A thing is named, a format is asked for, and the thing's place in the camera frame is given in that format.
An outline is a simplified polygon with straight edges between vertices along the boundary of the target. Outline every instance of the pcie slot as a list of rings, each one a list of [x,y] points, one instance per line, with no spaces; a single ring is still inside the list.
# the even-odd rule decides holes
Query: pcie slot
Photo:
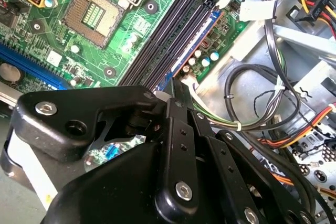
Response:
[[[56,89],[63,90],[68,89],[69,85],[62,78],[54,75],[49,70],[41,67],[35,62],[30,61],[23,55],[16,51],[7,48],[5,45],[0,44],[0,58],[13,66],[25,71],[28,74],[36,77],[37,79],[45,82],[48,85],[55,87]]]
[[[145,72],[145,67],[155,57],[153,52],[164,45],[194,3],[195,0],[174,1],[173,5],[169,8],[154,33],[142,47],[138,56],[120,81],[120,86],[132,85],[138,81],[139,77]]]
[[[186,46],[207,21],[217,2],[218,0],[205,0],[205,2],[197,8],[182,31],[174,39],[173,43],[166,51],[162,52],[161,62],[152,69],[145,81],[141,83],[142,85],[154,89],[160,83],[164,75],[172,68],[174,63],[184,52]]]

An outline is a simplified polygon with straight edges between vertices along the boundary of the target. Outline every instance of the motherboard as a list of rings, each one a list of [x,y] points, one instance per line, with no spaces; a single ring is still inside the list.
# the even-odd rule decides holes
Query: motherboard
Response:
[[[0,81],[21,93],[131,84],[155,90],[186,69],[205,76],[245,28],[239,6],[238,0],[0,0]],[[199,50],[204,56],[190,65]]]

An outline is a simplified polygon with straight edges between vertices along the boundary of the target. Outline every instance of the blue capacitor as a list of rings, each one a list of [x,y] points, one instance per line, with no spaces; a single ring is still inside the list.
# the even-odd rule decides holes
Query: blue capacitor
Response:
[[[210,59],[212,61],[216,61],[219,59],[219,53],[217,51],[213,51],[211,54],[210,54]]]
[[[204,57],[202,59],[201,63],[202,63],[202,66],[206,68],[206,67],[208,67],[210,65],[210,59],[208,57]]]
[[[53,8],[58,5],[56,0],[44,0],[44,5],[48,8]]]

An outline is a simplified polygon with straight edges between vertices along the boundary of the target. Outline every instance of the capacitor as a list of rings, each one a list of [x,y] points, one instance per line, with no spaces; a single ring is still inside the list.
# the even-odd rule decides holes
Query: capacitor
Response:
[[[194,57],[190,58],[189,61],[188,61],[188,64],[189,64],[190,66],[195,65],[195,64],[196,64],[196,59],[195,59]]]
[[[70,81],[70,85],[71,86],[76,86],[77,84],[79,84],[82,81],[82,79],[79,76],[75,76],[71,81]]]
[[[131,40],[128,39],[126,40],[125,46],[131,49],[134,46],[134,44]]]
[[[182,71],[188,73],[190,71],[190,66],[189,65],[183,66]]]
[[[71,47],[70,47],[70,50],[71,50],[71,52],[73,52],[73,53],[75,53],[75,54],[78,54],[79,53],[79,46],[77,46],[77,45],[72,45]]]
[[[202,59],[201,63],[202,63],[202,66],[206,68],[206,67],[208,67],[210,65],[210,59],[208,57],[204,57]]]
[[[131,36],[129,38],[129,41],[132,43],[135,43],[138,40],[138,36],[135,33],[131,33]]]
[[[44,5],[48,8],[54,8],[58,5],[56,0],[44,0]]]
[[[196,58],[199,58],[202,55],[202,51],[196,50],[194,55],[195,55]]]
[[[219,53],[217,51],[213,51],[211,54],[210,54],[210,59],[212,61],[216,61],[219,59]]]

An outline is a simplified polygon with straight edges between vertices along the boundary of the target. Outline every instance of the chip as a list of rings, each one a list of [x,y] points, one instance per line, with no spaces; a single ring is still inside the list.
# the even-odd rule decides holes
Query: chip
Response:
[[[89,41],[104,48],[124,10],[110,0],[71,0],[62,22]]]
[[[4,24],[9,28],[15,28],[18,22],[19,16],[15,13],[7,10],[6,8],[0,6],[0,23]]]

